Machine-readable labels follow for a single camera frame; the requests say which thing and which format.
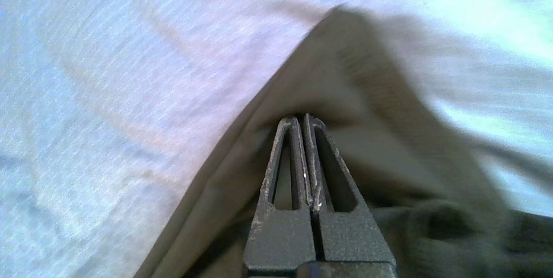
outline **white bedsheet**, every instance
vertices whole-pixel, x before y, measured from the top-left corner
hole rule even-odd
[[[225,129],[342,3],[375,14],[512,205],[553,216],[553,0],[0,0],[0,276],[132,277]]]

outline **cloth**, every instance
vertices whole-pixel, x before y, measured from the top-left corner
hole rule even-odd
[[[235,118],[344,3],[509,205],[553,216],[551,0],[0,0],[0,276],[134,275]]]
[[[553,229],[538,236],[543,254],[512,262],[506,247],[521,217],[379,39],[359,14],[336,9],[322,20],[223,136],[135,277],[241,277],[274,128],[296,113],[327,125],[400,278],[553,273]]]

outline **tan cloth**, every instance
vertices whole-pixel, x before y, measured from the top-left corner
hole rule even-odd
[[[136,278],[241,276],[275,127],[296,113],[327,125],[400,277],[513,275],[502,249],[514,220],[496,189],[420,103],[370,21],[334,9],[229,128]]]

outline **white fabric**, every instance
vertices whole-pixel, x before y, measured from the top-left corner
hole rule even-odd
[[[342,3],[377,16],[444,121],[551,167],[552,1],[0,0],[0,276],[131,277],[225,129]],[[514,207],[553,215],[551,172],[474,152]]]

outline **metal tool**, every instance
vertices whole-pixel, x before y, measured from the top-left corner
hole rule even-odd
[[[395,259],[322,121],[278,125],[243,262],[254,278],[394,278]]]

